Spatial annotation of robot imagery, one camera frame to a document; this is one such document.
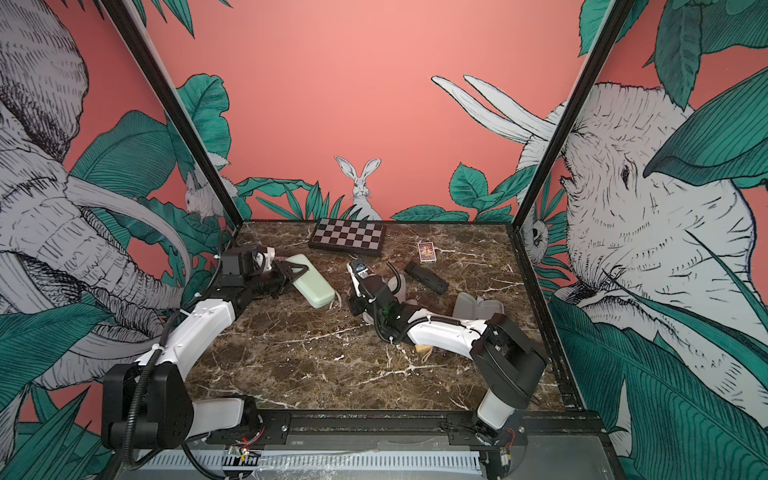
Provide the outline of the white umbrella case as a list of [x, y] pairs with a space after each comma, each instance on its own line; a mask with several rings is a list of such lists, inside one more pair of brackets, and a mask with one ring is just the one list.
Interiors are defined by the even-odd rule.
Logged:
[[387, 286], [399, 303], [406, 302], [407, 286], [406, 280], [402, 275], [391, 277], [387, 282]]

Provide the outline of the black umbrella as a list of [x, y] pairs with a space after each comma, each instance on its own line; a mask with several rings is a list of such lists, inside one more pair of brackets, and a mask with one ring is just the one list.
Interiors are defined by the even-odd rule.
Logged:
[[439, 295], [446, 293], [448, 290], [448, 283], [445, 280], [414, 261], [406, 265], [405, 272], [417, 282]]

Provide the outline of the beige umbrella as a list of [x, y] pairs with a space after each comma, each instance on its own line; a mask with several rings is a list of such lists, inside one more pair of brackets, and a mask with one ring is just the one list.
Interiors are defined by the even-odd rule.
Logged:
[[433, 350], [433, 347], [430, 345], [415, 345], [414, 350], [416, 353], [420, 355], [431, 353]]

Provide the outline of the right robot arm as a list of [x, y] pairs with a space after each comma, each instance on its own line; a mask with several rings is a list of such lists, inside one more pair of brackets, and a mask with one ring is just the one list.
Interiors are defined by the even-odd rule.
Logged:
[[350, 310], [369, 317], [381, 340], [435, 347], [473, 361], [487, 387], [470, 427], [482, 444], [522, 440], [512, 419], [528, 408], [548, 360], [511, 318], [501, 313], [488, 320], [439, 315], [400, 301], [401, 283], [392, 290], [380, 275], [351, 271], [350, 276]]

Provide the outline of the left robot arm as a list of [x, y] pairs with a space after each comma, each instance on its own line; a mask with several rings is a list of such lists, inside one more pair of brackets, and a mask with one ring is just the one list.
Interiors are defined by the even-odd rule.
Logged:
[[137, 470], [164, 450], [210, 434], [222, 435], [241, 452], [260, 440], [265, 425], [253, 399], [194, 401], [185, 380], [251, 302], [279, 297], [309, 270], [259, 244], [226, 250], [210, 286], [171, 317], [150, 350], [107, 372], [101, 441], [120, 455], [121, 470]]

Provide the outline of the grey umbrella case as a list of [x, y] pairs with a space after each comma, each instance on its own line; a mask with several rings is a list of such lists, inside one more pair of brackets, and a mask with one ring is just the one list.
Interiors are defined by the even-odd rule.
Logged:
[[293, 285], [313, 308], [319, 309], [333, 303], [336, 298], [334, 288], [304, 254], [288, 257], [286, 261], [307, 267], [303, 273], [295, 270], [297, 278]]
[[452, 316], [463, 320], [489, 320], [495, 314], [504, 314], [502, 302], [461, 292], [456, 298]]

